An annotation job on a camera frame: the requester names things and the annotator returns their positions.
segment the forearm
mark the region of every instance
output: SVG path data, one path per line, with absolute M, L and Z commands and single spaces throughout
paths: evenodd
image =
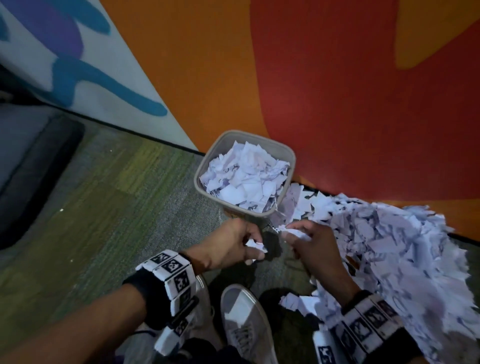
M 142 295 L 126 284 L 24 342 L 0 362 L 87 363 L 116 349 L 145 315 Z

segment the pile of torn paper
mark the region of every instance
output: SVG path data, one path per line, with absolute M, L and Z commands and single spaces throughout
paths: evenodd
M 465 283 L 466 251 L 451 242 L 443 215 L 428 206 L 397 208 L 344 194 L 324 196 L 295 183 L 283 202 L 271 218 L 274 228 L 286 230 L 300 218 L 329 225 L 345 269 L 360 288 L 397 310 L 431 363 L 478 362 L 480 315 Z M 340 306 L 319 282 L 311 282 L 312 296 L 284 296 L 280 304 L 310 312 L 332 328 L 341 318 Z
M 288 162 L 273 158 L 261 146 L 235 142 L 213 159 L 200 182 L 213 196 L 254 212 L 268 211 L 287 179 Z

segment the beige plastic bin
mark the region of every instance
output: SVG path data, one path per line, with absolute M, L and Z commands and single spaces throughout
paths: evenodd
M 210 163 L 210 161 L 218 157 L 219 154 L 226 154 L 233 147 L 233 143 L 235 141 L 237 141 L 238 143 L 249 142 L 255 145 L 259 144 L 263 149 L 265 149 L 268 153 L 270 153 L 272 157 L 279 160 L 284 160 L 290 163 L 290 167 L 287 173 L 287 179 L 285 180 L 282 192 L 280 193 L 280 196 L 277 199 L 277 204 L 279 204 L 283 200 L 283 197 L 287 192 L 288 186 L 290 186 L 290 182 L 292 181 L 293 171 L 295 170 L 295 162 L 297 160 L 295 157 L 295 153 L 289 146 L 286 146 L 285 144 L 276 142 L 275 140 L 272 140 L 272 139 L 264 138 L 259 135 L 242 132 L 240 130 L 229 130 L 224 132 L 222 135 L 218 137 L 218 139 L 215 141 L 215 143 L 213 143 L 213 145 L 210 147 L 207 154 L 203 158 L 202 162 L 200 163 L 200 166 L 198 167 L 197 172 L 195 173 L 195 176 L 193 178 L 193 184 L 195 185 L 195 188 L 198 192 L 200 192 L 205 197 L 210 198 L 211 200 L 214 200 L 215 202 L 219 203 L 221 206 L 225 207 L 226 209 L 230 210 L 230 212 L 232 212 L 233 215 L 236 215 L 236 216 L 250 215 L 256 218 L 265 218 L 275 212 L 275 205 L 273 205 L 270 210 L 262 213 L 248 211 L 244 208 L 240 208 L 236 205 L 232 205 L 226 201 L 216 198 L 211 194 L 208 194 L 205 191 L 202 183 L 200 182 L 200 176 L 207 171 L 208 164 Z

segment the orange wall section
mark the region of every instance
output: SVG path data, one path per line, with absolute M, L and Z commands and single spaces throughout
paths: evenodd
M 153 86 L 201 152 L 225 130 L 268 137 L 248 0 L 101 0 Z

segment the shoe sole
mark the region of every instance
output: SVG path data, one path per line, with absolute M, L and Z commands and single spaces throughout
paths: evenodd
M 258 308 L 260 311 L 260 316 L 262 316 L 263 320 L 268 324 L 267 325 L 267 334 L 268 334 L 268 341 L 270 342 L 270 345 L 272 347 L 271 349 L 271 363 L 272 364 L 278 364 L 278 359 L 276 358 L 276 353 L 275 353 L 275 345 L 273 342 L 273 335 L 272 335 L 272 329 L 270 327 L 270 322 L 268 321 L 267 314 L 265 313 L 264 308 L 260 304 L 260 302 L 257 300 L 257 298 L 254 296 L 252 292 L 250 292 L 247 288 L 243 287 L 241 284 L 230 284 L 228 287 L 226 287 L 223 292 L 222 292 L 222 297 L 220 298 L 220 307 L 223 307 L 223 297 L 225 295 L 225 292 L 228 291 L 230 288 L 238 288 L 242 292 L 244 292 L 247 297 L 253 302 L 253 304 Z M 222 314 L 222 322 L 224 320 L 224 313 L 221 312 Z

